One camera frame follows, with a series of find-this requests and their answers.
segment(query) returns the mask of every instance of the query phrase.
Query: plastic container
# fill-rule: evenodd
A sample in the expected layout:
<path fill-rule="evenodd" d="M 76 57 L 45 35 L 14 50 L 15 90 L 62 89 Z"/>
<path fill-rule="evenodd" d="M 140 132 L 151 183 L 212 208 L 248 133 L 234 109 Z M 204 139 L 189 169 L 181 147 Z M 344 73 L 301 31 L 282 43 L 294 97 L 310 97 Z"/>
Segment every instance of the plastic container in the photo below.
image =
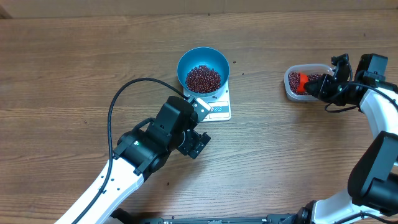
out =
<path fill-rule="evenodd" d="M 334 74 L 331 67 L 324 65 L 324 64 L 307 64 L 307 65 L 291 66 L 285 72 L 285 77 L 284 77 L 285 90 L 286 90 L 287 98 L 290 99 L 291 101 L 297 101 L 297 102 L 317 101 L 318 99 L 311 95 L 297 95 L 294 92 L 292 92 L 292 90 L 290 89 L 290 86 L 289 86 L 289 73 L 290 72 L 302 72 L 306 75 L 311 75 L 314 73 L 316 73 L 316 74 L 326 73 L 329 75 Z"/>

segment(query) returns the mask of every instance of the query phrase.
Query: red bean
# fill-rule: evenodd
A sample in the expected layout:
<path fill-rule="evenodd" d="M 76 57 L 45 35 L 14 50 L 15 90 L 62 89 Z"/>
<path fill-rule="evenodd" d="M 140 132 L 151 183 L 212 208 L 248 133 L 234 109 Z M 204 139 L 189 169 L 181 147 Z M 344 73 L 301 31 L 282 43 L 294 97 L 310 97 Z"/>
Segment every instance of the red bean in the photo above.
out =
<path fill-rule="evenodd" d="M 191 69 L 185 80 L 187 88 L 195 93 L 211 93 L 221 87 L 221 76 L 206 65 Z"/>
<path fill-rule="evenodd" d="M 314 81 L 322 77 L 322 74 L 311 74 L 308 76 L 309 81 Z M 303 93 L 298 93 L 297 92 L 297 87 L 299 87 L 300 84 L 300 74 L 298 72 L 290 72 L 288 75 L 289 78 L 289 87 L 297 95 L 309 95 L 307 91 L 304 91 Z"/>

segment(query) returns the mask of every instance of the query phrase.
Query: wooden table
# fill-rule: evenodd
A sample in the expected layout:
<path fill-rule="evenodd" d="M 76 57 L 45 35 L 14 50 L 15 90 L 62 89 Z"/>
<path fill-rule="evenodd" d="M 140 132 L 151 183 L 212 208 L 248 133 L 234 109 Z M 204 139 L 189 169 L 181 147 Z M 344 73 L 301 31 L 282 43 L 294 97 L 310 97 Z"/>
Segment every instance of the wooden table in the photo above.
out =
<path fill-rule="evenodd" d="M 106 116 L 116 91 L 139 77 L 180 89 L 175 69 L 191 48 L 220 50 L 231 66 L 232 120 L 203 123 L 198 159 L 172 153 L 121 207 L 170 218 L 294 213 L 344 189 L 372 142 L 357 111 L 293 103 L 292 65 L 349 53 L 389 57 L 398 83 L 398 11 L 268 12 L 0 20 L 0 223 L 53 223 L 108 158 Z M 155 116 L 170 90 L 128 88 L 113 139 Z"/>

